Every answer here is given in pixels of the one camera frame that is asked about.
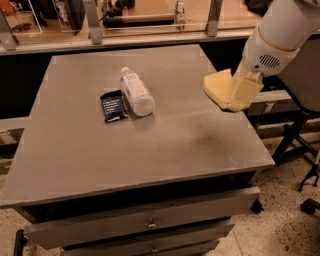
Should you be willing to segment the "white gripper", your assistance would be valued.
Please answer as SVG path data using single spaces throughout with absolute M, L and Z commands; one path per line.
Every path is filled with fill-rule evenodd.
M 242 60 L 231 78 L 231 91 L 226 109 L 239 112 L 247 109 L 262 90 L 263 77 L 282 72 L 299 50 L 282 50 L 267 42 L 258 28 L 248 38 Z

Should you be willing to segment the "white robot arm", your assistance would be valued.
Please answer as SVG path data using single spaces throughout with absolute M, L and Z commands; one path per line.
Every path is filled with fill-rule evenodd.
M 248 108 L 263 88 L 262 78 L 283 71 L 319 28 L 319 0 L 273 0 L 245 44 L 226 108 Z

